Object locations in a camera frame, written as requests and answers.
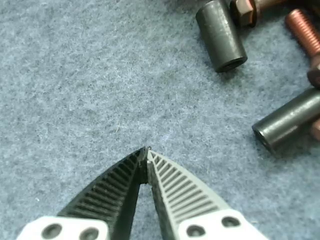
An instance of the screw hole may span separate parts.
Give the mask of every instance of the screw hole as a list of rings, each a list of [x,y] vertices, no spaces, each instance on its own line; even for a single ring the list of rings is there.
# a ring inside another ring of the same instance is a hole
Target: screw hole
[[[43,231],[42,231],[42,237],[44,239],[54,239],[57,237],[62,230],[62,226],[60,224],[51,224],[47,226]]]
[[[200,237],[205,235],[206,231],[202,226],[191,225],[187,228],[186,234],[188,234],[189,237]]]
[[[222,219],[222,225],[225,226],[226,228],[232,228],[232,227],[237,227],[240,225],[240,222],[238,219],[227,216]]]
[[[98,238],[99,231],[94,227],[84,230],[80,235],[80,240],[95,240]]]

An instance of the hex nut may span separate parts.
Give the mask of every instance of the hex nut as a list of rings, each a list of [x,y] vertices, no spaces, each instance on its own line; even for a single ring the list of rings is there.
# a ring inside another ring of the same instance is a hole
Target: hex nut
[[[232,0],[230,14],[239,27],[254,27],[257,23],[257,10],[255,0]]]

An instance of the ribbed grip surface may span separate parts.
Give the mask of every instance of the ribbed grip surface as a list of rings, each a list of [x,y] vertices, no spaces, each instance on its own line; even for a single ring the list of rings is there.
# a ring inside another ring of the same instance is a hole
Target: ribbed grip surface
[[[105,221],[112,240],[127,240],[139,187],[146,183],[147,149],[128,155],[80,192],[58,216]]]
[[[186,219],[229,208],[197,177],[151,150],[147,168],[163,239],[178,239],[179,224]]]

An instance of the hollow cylinder end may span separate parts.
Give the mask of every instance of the hollow cylinder end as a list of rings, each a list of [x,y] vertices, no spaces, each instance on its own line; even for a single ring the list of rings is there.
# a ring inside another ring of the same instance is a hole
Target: hollow cylinder end
[[[273,148],[273,146],[270,144],[270,142],[266,139],[266,136],[263,131],[259,129],[257,124],[252,126],[253,133],[255,137],[262,143],[262,145],[271,153],[275,153],[276,150]]]
[[[247,56],[235,58],[235,59],[227,61],[219,66],[214,66],[214,70],[217,73],[227,72],[229,70],[235,69],[236,67],[244,64],[247,61],[247,59],[248,59]]]

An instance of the gray carpet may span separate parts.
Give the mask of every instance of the gray carpet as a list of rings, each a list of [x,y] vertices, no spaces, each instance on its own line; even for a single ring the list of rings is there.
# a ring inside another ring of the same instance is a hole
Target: gray carpet
[[[198,176],[274,240],[320,239],[320,147],[278,156],[251,125],[309,87],[287,8],[241,32],[248,61],[213,71],[199,3],[3,0],[0,3],[0,239],[55,215],[142,146]],[[142,186],[133,240],[160,240]]]

